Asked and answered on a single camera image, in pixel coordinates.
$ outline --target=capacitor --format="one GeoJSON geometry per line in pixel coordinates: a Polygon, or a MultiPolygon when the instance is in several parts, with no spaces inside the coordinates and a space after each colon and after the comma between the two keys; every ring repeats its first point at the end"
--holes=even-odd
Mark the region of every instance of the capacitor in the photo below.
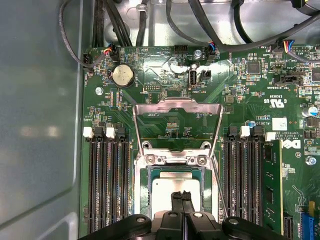
{"type": "Polygon", "coordinates": [[[120,64],[116,66],[111,73],[111,78],[115,85],[119,88],[128,88],[134,81],[134,71],[126,64],[120,64]]]}
{"type": "Polygon", "coordinates": [[[318,108],[316,108],[315,106],[305,107],[302,110],[302,115],[306,118],[317,116],[317,114],[318,114],[318,108]]]}
{"type": "Polygon", "coordinates": [[[315,159],[313,156],[307,156],[305,159],[305,163],[309,166],[312,166],[317,163],[317,159],[315,159]]]}
{"type": "Polygon", "coordinates": [[[246,126],[249,126],[249,128],[251,128],[251,129],[257,125],[255,121],[250,121],[250,120],[245,121],[244,124],[246,126]]]}

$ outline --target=screw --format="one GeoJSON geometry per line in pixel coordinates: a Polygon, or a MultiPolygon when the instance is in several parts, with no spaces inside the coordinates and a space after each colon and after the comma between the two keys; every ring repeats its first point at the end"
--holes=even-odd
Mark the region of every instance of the screw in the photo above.
{"type": "Polygon", "coordinates": [[[147,155],[145,157],[145,161],[146,161],[147,164],[154,164],[155,163],[155,156],[147,155]]]}
{"type": "Polygon", "coordinates": [[[195,63],[192,64],[192,65],[191,65],[191,68],[192,68],[192,69],[197,69],[197,64],[195,64],[195,63]]]}
{"type": "Polygon", "coordinates": [[[315,159],[313,156],[308,156],[306,159],[305,159],[305,163],[309,166],[313,166],[317,163],[317,159],[315,159]]]}
{"type": "Polygon", "coordinates": [[[96,89],[95,89],[95,94],[101,96],[102,94],[104,93],[104,89],[100,86],[98,86],[96,89]]]}
{"type": "Polygon", "coordinates": [[[201,58],[201,57],[202,57],[202,51],[199,50],[199,49],[195,50],[195,51],[193,52],[193,56],[194,56],[195,59],[201,58]]]}
{"type": "Polygon", "coordinates": [[[207,164],[207,159],[204,156],[198,156],[197,162],[200,166],[207,164]]]}
{"type": "Polygon", "coordinates": [[[229,223],[231,223],[231,224],[233,224],[233,225],[239,224],[239,222],[238,222],[237,220],[233,219],[233,218],[231,218],[231,219],[229,220],[229,223]]]}
{"type": "Polygon", "coordinates": [[[138,223],[143,223],[143,222],[145,221],[145,219],[144,219],[143,217],[138,217],[138,218],[136,219],[136,221],[137,221],[138,223]]]}
{"type": "Polygon", "coordinates": [[[196,218],[202,218],[202,214],[200,212],[196,212],[195,214],[193,214],[193,216],[195,216],[196,218]]]}

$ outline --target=gray metal panel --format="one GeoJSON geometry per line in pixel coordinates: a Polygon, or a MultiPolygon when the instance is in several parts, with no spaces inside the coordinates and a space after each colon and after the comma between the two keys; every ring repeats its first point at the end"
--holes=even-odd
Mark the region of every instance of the gray metal panel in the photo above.
{"type": "MultiPolygon", "coordinates": [[[[139,13],[136,5],[140,1],[123,0],[118,4],[118,10],[131,32],[132,43],[135,44],[138,28],[139,13]]],[[[145,46],[165,46],[174,44],[192,44],[176,35],[167,24],[166,0],[150,0],[148,4],[147,30],[145,46]]],[[[201,41],[209,41],[208,36],[200,27],[187,0],[172,0],[171,16],[175,24],[187,35],[201,41]]],[[[231,0],[201,1],[214,30],[225,44],[244,43],[234,25],[231,0]]],[[[320,9],[320,1],[309,0],[308,4],[320,9]]],[[[298,24],[308,16],[292,8],[289,0],[246,0],[240,9],[241,22],[252,40],[258,41],[281,33],[294,24],[298,24]]],[[[104,35],[106,41],[116,41],[116,34],[108,15],[105,15],[104,35]]],[[[296,43],[319,43],[320,21],[314,22],[306,29],[292,36],[296,43]]]]}
{"type": "MultiPolygon", "coordinates": [[[[82,14],[65,11],[78,51],[82,14]]],[[[3,1],[0,9],[0,239],[75,239],[79,214],[77,64],[58,30],[59,0],[3,1]]]]}

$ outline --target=black cable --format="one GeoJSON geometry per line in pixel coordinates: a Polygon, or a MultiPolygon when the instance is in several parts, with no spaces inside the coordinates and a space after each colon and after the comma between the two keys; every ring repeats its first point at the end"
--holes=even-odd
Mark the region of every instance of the black cable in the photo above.
{"type": "Polygon", "coordinates": [[[240,19],[240,7],[241,4],[237,4],[233,7],[233,19],[234,19],[234,25],[235,28],[238,32],[238,34],[240,35],[240,37],[242,38],[242,40],[246,43],[246,44],[250,44],[253,41],[250,39],[250,37],[247,35],[246,31],[244,30],[244,27],[242,26],[241,23],[241,19],[240,19]]]}
{"type": "Polygon", "coordinates": [[[59,9],[58,23],[59,23],[60,33],[62,35],[62,39],[65,44],[65,47],[68,50],[68,52],[70,53],[71,57],[73,57],[74,60],[76,60],[79,64],[81,64],[85,68],[91,69],[94,66],[98,65],[101,62],[101,60],[105,58],[105,54],[102,53],[100,56],[98,56],[98,58],[92,64],[87,64],[87,63],[81,61],[77,57],[75,52],[72,50],[70,43],[68,41],[68,37],[67,37],[65,26],[64,26],[64,10],[65,10],[66,6],[68,5],[68,3],[70,3],[70,2],[71,2],[71,0],[64,1],[61,4],[60,9],[59,9]]]}
{"type": "Polygon", "coordinates": [[[188,40],[189,42],[198,45],[198,46],[204,46],[204,47],[208,47],[208,43],[207,42],[203,42],[203,41],[198,41],[188,35],[186,35],[185,33],[183,33],[178,27],[177,25],[174,23],[173,19],[171,18],[171,7],[172,7],[172,2],[171,0],[166,0],[166,4],[165,4],[165,12],[166,12],[166,19],[168,21],[169,26],[171,27],[171,29],[181,38],[184,38],[185,40],[188,40]]]}
{"type": "Polygon", "coordinates": [[[300,62],[303,62],[303,63],[310,63],[310,64],[320,64],[320,60],[310,60],[310,59],[307,59],[305,57],[302,57],[302,56],[298,56],[298,55],[295,55],[293,52],[289,51],[287,53],[289,56],[291,56],[293,59],[296,59],[300,62]]]}
{"type": "Polygon", "coordinates": [[[308,15],[312,17],[313,15],[317,14],[319,12],[319,9],[314,8],[313,6],[310,6],[309,4],[305,4],[303,7],[296,8],[300,13],[308,15]]]}
{"type": "Polygon", "coordinates": [[[242,52],[242,51],[248,51],[250,49],[258,48],[260,46],[267,46],[267,45],[274,44],[278,39],[285,39],[320,19],[320,12],[318,12],[314,16],[308,18],[307,20],[299,24],[296,24],[294,27],[288,29],[287,31],[279,33],[275,36],[266,38],[264,40],[248,43],[248,44],[228,45],[228,44],[223,44],[219,39],[219,37],[217,36],[199,0],[188,0],[188,1],[190,4],[190,7],[192,8],[194,16],[196,17],[197,21],[199,22],[203,30],[212,39],[215,45],[221,51],[225,51],[225,52],[242,52]]]}
{"type": "Polygon", "coordinates": [[[96,27],[98,24],[98,0],[94,1],[94,10],[93,10],[93,29],[92,29],[92,47],[98,47],[98,28],[96,27]]]}
{"type": "Polygon", "coordinates": [[[97,9],[97,16],[96,16],[96,26],[93,25],[93,27],[96,27],[96,47],[97,48],[103,48],[105,45],[105,37],[104,37],[104,24],[105,24],[105,11],[104,11],[104,4],[102,0],[95,0],[98,5],[97,9]]]}
{"type": "MultiPolygon", "coordinates": [[[[147,6],[148,0],[142,0],[141,4],[147,6]]],[[[135,41],[136,47],[141,47],[144,44],[146,27],[147,27],[147,14],[145,11],[141,11],[140,18],[139,18],[139,31],[135,41]]]]}
{"type": "Polygon", "coordinates": [[[125,23],[120,15],[120,13],[118,12],[118,9],[114,3],[113,0],[106,0],[107,4],[109,5],[120,29],[121,29],[121,32],[122,32],[122,35],[124,37],[124,40],[125,40],[125,43],[128,47],[132,47],[132,43],[131,43],[131,40],[130,40],[130,36],[128,34],[128,31],[127,31],[127,28],[125,26],[125,23]]]}
{"type": "Polygon", "coordinates": [[[110,18],[115,35],[118,38],[118,42],[119,42],[120,46],[125,47],[126,46],[125,39],[124,39],[124,36],[122,35],[122,32],[120,30],[120,27],[117,23],[116,18],[114,16],[112,10],[110,9],[108,2],[106,0],[102,0],[102,1],[103,1],[104,8],[106,9],[106,12],[108,13],[108,16],[110,18]]]}

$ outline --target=gray cable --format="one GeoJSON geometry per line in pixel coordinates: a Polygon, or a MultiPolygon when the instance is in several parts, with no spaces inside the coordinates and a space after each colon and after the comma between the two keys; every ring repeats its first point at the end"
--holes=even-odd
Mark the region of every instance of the gray cable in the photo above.
{"type": "Polygon", "coordinates": [[[76,60],[79,64],[81,64],[82,66],[84,66],[85,68],[88,68],[88,69],[91,69],[93,68],[94,66],[98,65],[102,59],[105,58],[105,54],[102,53],[92,64],[87,64],[83,61],[81,61],[77,55],[75,54],[75,52],[73,51],[73,49],[71,48],[70,46],[70,43],[68,41],[68,37],[67,37],[67,34],[66,34],[66,31],[65,31],[65,26],[64,26],[64,10],[67,6],[68,3],[70,3],[71,0],[66,0],[64,1],[61,6],[60,6],[60,9],[59,9],[59,17],[58,17],[58,21],[59,21],[59,27],[60,27],[60,33],[62,35],[62,39],[63,39],[63,42],[64,42],[64,45],[66,47],[66,49],[68,50],[68,52],[70,53],[71,57],[76,60]]]}
{"type": "Polygon", "coordinates": [[[310,59],[307,59],[305,57],[302,57],[302,56],[298,56],[298,55],[295,55],[293,52],[288,52],[287,53],[289,56],[291,56],[292,58],[300,61],[300,62],[303,62],[303,63],[310,63],[310,64],[320,64],[320,60],[310,60],[310,59]]]}

